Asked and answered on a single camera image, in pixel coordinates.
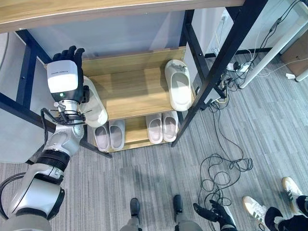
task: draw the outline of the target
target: black pants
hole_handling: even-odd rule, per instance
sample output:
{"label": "black pants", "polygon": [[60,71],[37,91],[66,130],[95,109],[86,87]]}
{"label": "black pants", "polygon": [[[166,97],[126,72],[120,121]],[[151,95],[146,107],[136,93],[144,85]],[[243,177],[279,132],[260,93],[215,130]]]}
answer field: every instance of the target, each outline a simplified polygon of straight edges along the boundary
{"label": "black pants", "polygon": [[[308,208],[305,199],[307,196],[300,196],[296,203],[303,214],[308,216]],[[279,223],[278,229],[274,224],[275,217],[283,217],[281,212],[274,207],[270,207],[265,215],[265,224],[270,231],[308,231],[308,218],[303,215],[293,216],[291,219]]]}

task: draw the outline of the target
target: black metal frame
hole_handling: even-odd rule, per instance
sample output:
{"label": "black metal frame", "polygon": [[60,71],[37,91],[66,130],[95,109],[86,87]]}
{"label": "black metal frame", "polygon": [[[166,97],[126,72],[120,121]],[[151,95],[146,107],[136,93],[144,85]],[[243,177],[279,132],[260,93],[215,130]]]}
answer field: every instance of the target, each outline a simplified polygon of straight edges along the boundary
{"label": "black metal frame", "polygon": [[[202,86],[200,87],[200,91],[197,94],[191,108],[188,110],[186,117],[183,118],[182,113],[178,112],[180,130],[176,140],[171,145],[172,147],[174,147],[179,141],[197,111],[199,109],[204,110],[209,106],[210,101],[204,103],[204,100],[209,95],[210,91],[215,88],[218,93],[222,94],[222,92],[219,92],[216,83],[219,81],[221,74],[226,69],[231,58],[240,47],[242,41],[261,13],[267,1],[268,0],[246,0],[242,7],[228,9],[229,12],[232,12],[234,24],[210,70],[207,67],[205,57],[203,56],[200,44],[192,26],[194,10],[185,11],[180,46],[186,46],[186,43],[189,44],[199,77],[202,81]],[[16,101],[14,101],[0,93],[0,108],[42,128],[43,124],[41,121],[41,116],[30,110],[34,70],[36,57],[38,57],[45,64],[51,62],[51,58],[27,30],[16,31],[16,33],[26,44],[17,97]],[[47,129],[50,132],[54,132],[55,125],[47,121]],[[85,135],[80,141],[80,145],[107,158],[111,158],[110,154],[100,152],[97,147],[88,143],[87,126],[85,126]]]}
{"label": "black metal frame", "polygon": [[198,39],[195,36],[192,21],[194,10],[188,10],[185,12],[182,35],[180,39],[180,46],[185,46],[186,42],[190,46],[192,56],[195,61],[198,74],[202,80],[202,86],[197,94],[191,108],[188,110],[188,114],[184,118],[180,125],[177,138],[173,141],[171,147],[174,147],[180,140],[184,131],[196,115],[197,111],[206,109],[209,103],[204,103],[204,100],[209,95],[210,91],[216,87],[216,83],[220,80],[220,76],[226,69],[231,58],[234,56],[241,43],[248,34],[250,28],[255,23],[256,19],[263,10],[268,0],[246,0],[241,10],[237,14],[233,27],[231,28],[224,44],[222,45],[220,52],[215,59],[212,68],[208,71],[205,57],[200,49]]}
{"label": "black metal frame", "polygon": [[[43,128],[41,116],[30,110],[31,95],[34,79],[34,70],[37,57],[47,64],[51,62],[51,58],[35,41],[32,35],[27,30],[16,31],[17,35],[26,44],[23,64],[20,73],[16,101],[10,99],[6,95],[0,93],[0,108],[7,111],[31,124]],[[46,127],[49,132],[54,133],[56,125],[46,121]],[[93,144],[88,142],[87,126],[84,126],[85,134],[80,141],[80,146],[87,148],[93,152],[103,155],[107,158],[112,156],[108,153],[101,152]]]}

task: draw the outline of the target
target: white pipe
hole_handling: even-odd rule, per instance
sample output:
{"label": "white pipe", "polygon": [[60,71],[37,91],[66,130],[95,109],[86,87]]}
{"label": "white pipe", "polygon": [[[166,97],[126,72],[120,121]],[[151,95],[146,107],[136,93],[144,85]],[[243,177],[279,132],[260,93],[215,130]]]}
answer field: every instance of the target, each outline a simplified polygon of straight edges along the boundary
{"label": "white pipe", "polygon": [[295,24],[285,33],[285,35],[276,43],[275,46],[265,55],[265,57],[254,67],[252,72],[247,76],[245,82],[240,85],[243,89],[251,80],[280,52],[280,50],[307,24],[307,15],[301,16]]}
{"label": "white pipe", "polygon": [[298,77],[296,77],[296,81],[300,82],[306,77],[308,77],[308,69],[304,71],[302,74],[300,74]]}

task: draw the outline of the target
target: black shoe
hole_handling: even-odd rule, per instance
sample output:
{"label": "black shoe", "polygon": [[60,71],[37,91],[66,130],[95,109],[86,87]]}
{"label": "black shoe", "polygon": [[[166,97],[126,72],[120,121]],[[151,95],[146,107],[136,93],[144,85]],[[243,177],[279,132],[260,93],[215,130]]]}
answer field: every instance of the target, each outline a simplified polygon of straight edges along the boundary
{"label": "black shoe", "polygon": [[139,212],[140,212],[140,204],[137,198],[133,198],[130,200],[130,214],[132,217],[138,217],[139,218]]}
{"label": "black shoe", "polygon": [[174,210],[174,221],[177,222],[177,214],[183,212],[183,203],[181,195],[175,195],[173,197],[173,210]]}

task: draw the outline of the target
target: white sneaker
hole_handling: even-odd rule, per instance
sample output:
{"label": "white sneaker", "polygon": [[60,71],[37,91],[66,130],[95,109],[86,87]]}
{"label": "white sneaker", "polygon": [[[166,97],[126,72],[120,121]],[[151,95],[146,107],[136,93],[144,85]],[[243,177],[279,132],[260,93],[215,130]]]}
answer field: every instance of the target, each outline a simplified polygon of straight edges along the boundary
{"label": "white sneaker", "polygon": [[243,197],[243,206],[246,211],[253,216],[255,219],[259,220],[263,225],[265,225],[264,217],[267,212],[265,206],[261,206],[257,201],[255,201],[250,196]]}
{"label": "white sneaker", "polygon": [[291,177],[284,177],[282,179],[282,187],[288,194],[289,200],[291,202],[291,209],[296,214],[302,214],[297,207],[296,199],[303,195],[302,191],[299,189],[297,184]]}
{"label": "white sneaker", "polygon": [[166,142],[173,142],[178,132],[178,114],[176,111],[163,113],[163,138]]}
{"label": "white sneaker", "polygon": [[90,100],[88,103],[80,104],[81,113],[85,113],[86,124],[92,128],[98,128],[107,122],[107,111],[96,91],[96,88],[92,81],[84,76],[83,85],[88,86],[90,90]]}
{"label": "white sneaker", "polygon": [[110,144],[113,150],[119,151],[125,143],[125,120],[109,121]]}
{"label": "white sneaker", "polygon": [[93,130],[98,150],[100,150],[101,152],[107,152],[110,148],[108,123],[105,123],[101,127],[93,128]]}
{"label": "white sneaker", "polygon": [[170,104],[176,111],[186,111],[192,104],[191,82],[188,68],[180,60],[170,60],[165,66]]}
{"label": "white sneaker", "polygon": [[163,141],[162,114],[147,115],[145,120],[150,142],[153,144],[161,143]]}

